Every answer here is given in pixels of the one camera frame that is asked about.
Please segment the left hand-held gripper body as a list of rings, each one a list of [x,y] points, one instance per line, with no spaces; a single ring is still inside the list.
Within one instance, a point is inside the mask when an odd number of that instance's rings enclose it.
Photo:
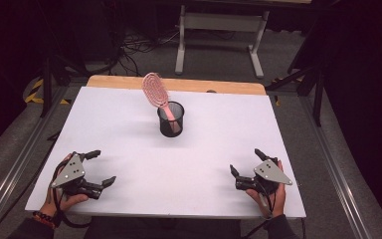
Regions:
[[[61,162],[56,168],[56,177],[51,182],[53,189],[61,189],[67,195],[84,194],[88,198],[99,199],[102,186],[89,183],[79,153],[73,152],[69,160]]]

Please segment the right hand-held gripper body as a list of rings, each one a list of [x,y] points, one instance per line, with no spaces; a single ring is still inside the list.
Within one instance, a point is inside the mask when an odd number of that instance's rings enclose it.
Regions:
[[[278,160],[266,159],[254,168],[254,177],[241,176],[235,171],[235,186],[238,190],[253,189],[262,195],[271,195],[277,191],[279,184],[293,185],[293,182],[278,167]]]

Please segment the black mesh pen holder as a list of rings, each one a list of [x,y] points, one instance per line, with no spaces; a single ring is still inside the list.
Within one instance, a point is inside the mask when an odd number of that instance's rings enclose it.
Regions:
[[[165,110],[158,109],[160,132],[167,137],[176,137],[183,130],[183,118],[185,110],[183,106],[177,102],[169,102],[168,107],[173,115],[173,119],[169,119]]]

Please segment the pink hairbrush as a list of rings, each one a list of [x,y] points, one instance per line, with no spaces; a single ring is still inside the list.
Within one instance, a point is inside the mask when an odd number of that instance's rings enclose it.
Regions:
[[[181,126],[169,108],[168,94],[161,78],[156,73],[148,73],[142,80],[142,90],[148,101],[154,107],[162,109],[165,112],[172,131],[179,132]]]

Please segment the person's right hand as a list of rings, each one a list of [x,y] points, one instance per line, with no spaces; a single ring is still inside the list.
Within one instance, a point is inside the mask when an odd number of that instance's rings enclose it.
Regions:
[[[246,193],[258,204],[265,219],[274,218],[284,214],[286,202],[285,186],[281,183],[277,191],[269,196],[269,199],[261,196],[256,190],[247,189]]]

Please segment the person's left hand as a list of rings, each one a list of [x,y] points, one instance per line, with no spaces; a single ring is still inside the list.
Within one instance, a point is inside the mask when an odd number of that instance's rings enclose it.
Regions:
[[[47,216],[56,216],[58,208],[60,208],[61,211],[68,211],[71,207],[89,199],[84,194],[62,196],[61,193],[57,191],[57,201],[55,201],[54,192],[55,190],[52,188],[47,191],[47,196],[45,198],[44,204],[40,209],[40,212]]]

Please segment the person's lap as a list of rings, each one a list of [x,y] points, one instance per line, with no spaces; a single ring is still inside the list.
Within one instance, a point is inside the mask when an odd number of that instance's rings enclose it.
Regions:
[[[241,239],[239,220],[94,217],[85,239]]]

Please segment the black metal stand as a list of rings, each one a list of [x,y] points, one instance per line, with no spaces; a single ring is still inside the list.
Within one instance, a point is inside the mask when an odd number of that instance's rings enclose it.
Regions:
[[[314,65],[299,70],[289,76],[278,80],[270,85],[266,86],[267,92],[273,92],[297,79],[301,79],[301,82],[296,88],[296,93],[300,97],[307,97],[312,90],[315,90],[314,103],[312,107],[312,117],[317,126],[321,126],[320,111],[322,94],[324,87],[324,79],[320,65]]]
[[[45,117],[51,110],[53,102],[52,83],[56,82],[59,86],[67,86],[71,81],[72,75],[89,78],[92,74],[80,65],[65,59],[59,55],[49,55],[44,58],[42,77],[44,103],[42,106],[41,117]]]

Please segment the yellow black hazard tape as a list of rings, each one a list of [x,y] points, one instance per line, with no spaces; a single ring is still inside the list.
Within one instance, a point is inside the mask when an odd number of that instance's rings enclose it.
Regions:
[[[25,103],[34,103],[34,104],[43,104],[45,100],[43,98],[38,97],[39,89],[44,85],[43,79],[38,79],[34,82],[30,92],[24,99]]]

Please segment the grey metal stand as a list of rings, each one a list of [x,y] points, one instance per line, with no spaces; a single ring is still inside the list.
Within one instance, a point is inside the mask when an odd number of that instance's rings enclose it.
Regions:
[[[266,30],[270,12],[264,11],[260,16],[225,15],[210,13],[192,13],[184,5],[180,9],[179,17],[179,45],[177,50],[175,74],[181,75],[185,59],[185,30],[233,31],[252,32],[255,41],[248,46],[248,52],[257,78],[264,77],[264,71],[259,59],[258,51]]]

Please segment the aluminium floor rail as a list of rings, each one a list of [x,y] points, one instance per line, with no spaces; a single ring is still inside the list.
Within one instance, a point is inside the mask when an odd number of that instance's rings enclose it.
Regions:
[[[349,225],[356,239],[372,239],[366,224],[359,212],[353,193],[341,171],[336,158],[333,156],[326,135],[320,126],[316,124],[313,117],[313,109],[309,98],[301,97],[299,99],[303,111],[307,115],[310,127],[320,145],[327,171],[332,180],[336,194],[348,219]]]
[[[4,209],[4,206],[18,183],[21,174],[28,164],[31,154],[36,148],[37,141],[41,137],[60,101],[63,99],[67,89],[68,87],[59,87],[51,95],[51,98],[49,99],[50,106],[48,107],[47,112],[43,117],[39,117],[25,145],[16,157],[15,161],[11,164],[11,168],[3,178],[3,181],[0,183],[0,213]]]

